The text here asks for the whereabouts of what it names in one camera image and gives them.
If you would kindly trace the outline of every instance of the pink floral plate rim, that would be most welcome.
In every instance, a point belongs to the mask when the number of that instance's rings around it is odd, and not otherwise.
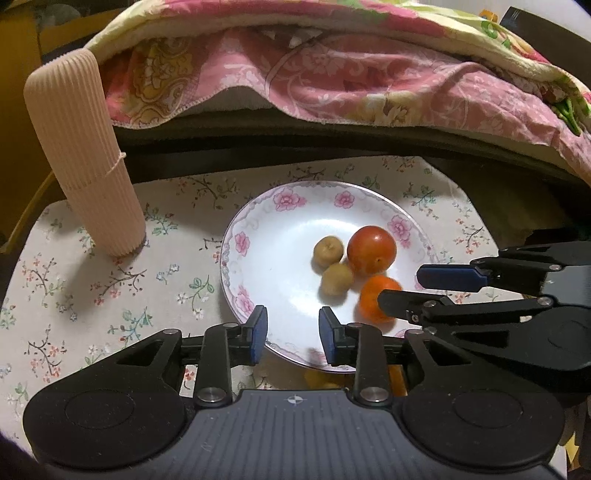
[[[290,182],[290,183],[284,183],[284,184],[279,185],[277,187],[273,187],[273,188],[267,190],[266,192],[261,193],[259,196],[257,196],[256,198],[250,200],[247,204],[245,204],[236,213],[236,215],[234,215],[234,218],[232,219],[232,221],[228,225],[228,228],[226,228],[226,232],[224,233],[224,236],[223,236],[222,252],[221,252],[221,256],[220,256],[220,274],[222,277],[222,287],[223,287],[222,290],[224,292],[224,296],[226,297],[226,301],[227,301],[232,313],[234,314],[234,316],[236,317],[238,322],[245,323],[248,320],[248,316],[245,315],[242,311],[240,311],[239,308],[237,308],[236,297],[232,294],[232,292],[230,290],[230,271],[228,268],[228,260],[229,260],[229,256],[230,256],[230,239],[232,239],[234,236],[234,232],[233,232],[234,227],[236,226],[236,224],[238,222],[241,222],[242,220],[244,220],[248,216],[248,214],[256,208],[257,205],[260,205],[265,200],[272,198],[273,196],[275,196],[277,193],[283,191],[284,189],[293,189],[295,187],[305,187],[305,188],[308,188],[308,187],[323,187],[323,188],[342,187],[345,189],[353,189],[353,190],[363,192],[366,197],[367,196],[374,197],[377,200],[382,201],[383,203],[387,204],[390,207],[393,207],[395,210],[402,213],[412,223],[413,227],[418,232],[419,238],[421,239],[421,243],[423,244],[423,247],[425,248],[425,251],[426,251],[431,263],[439,263],[439,260],[437,258],[437,254],[435,253],[435,249],[433,248],[433,244],[429,240],[425,231],[417,223],[417,221],[408,212],[406,212],[406,210],[404,210],[402,207],[398,206],[396,203],[394,203],[392,200],[385,197],[384,195],[381,195],[371,189],[368,189],[366,187],[362,187],[360,185],[355,185],[353,183],[347,183],[345,181],[337,181],[337,180],[302,180],[302,181],[294,181],[294,182]],[[353,367],[348,367],[346,365],[342,365],[341,367],[336,367],[336,368],[330,367],[330,370],[327,370],[326,368],[323,368],[323,367],[328,367],[329,366],[328,364],[326,364],[326,365],[311,364],[311,363],[309,363],[309,361],[302,358],[297,353],[288,351],[288,350],[280,347],[279,345],[270,342],[267,339],[265,339],[265,347],[268,350],[270,350],[271,352],[273,352],[274,354],[284,358],[288,362],[291,362],[291,363],[299,365],[299,366],[309,367],[309,368],[313,368],[313,369],[317,369],[317,370],[321,370],[321,371],[329,371],[332,373],[346,374],[346,373],[355,372],[355,369]]]

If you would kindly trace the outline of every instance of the tablecloth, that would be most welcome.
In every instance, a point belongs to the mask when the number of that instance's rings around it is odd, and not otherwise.
[[[440,262],[497,253],[464,192],[420,157],[344,158],[137,184],[147,235],[137,252],[118,259],[95,248],[67,201],[53,203],[30,232],[0,311],[0,429],[30,450],[22,413],[45,385],[162,329],[195,336],[232,321],[219,262],[234,214],[270,187],[332,179],[400,205]],[[519,298],[492,288],[449,296],[456,303]],[[182,395],[192,395],[195,372],[187,368]],[[232,369],[233,390],[305,388],[303,372],[266,352],[257,367]]]

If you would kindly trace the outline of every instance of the white plate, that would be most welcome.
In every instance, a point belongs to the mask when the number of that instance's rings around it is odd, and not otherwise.
[[[360,322],[355,285],[339,304],[320,296],[319,271],[312,250],[322,237],[335,235],[347,245],[365,225],[392,233],[398,254],[387,275],[404,290],[421,287],[416,272],[436,263],[434,249],[414,219],[377,193],[337,181],[302,181],[276,187],[240,210],[223,239],[222,283],[226,299],[240,322],[256,304],[267,307],[267,348],[305,367],[348,373],[354,368],[332,367],[318,334],[318,311],[332,307],[341,323]],[[389,336],[401,336],[411,325],[396,319],[379,325]]]

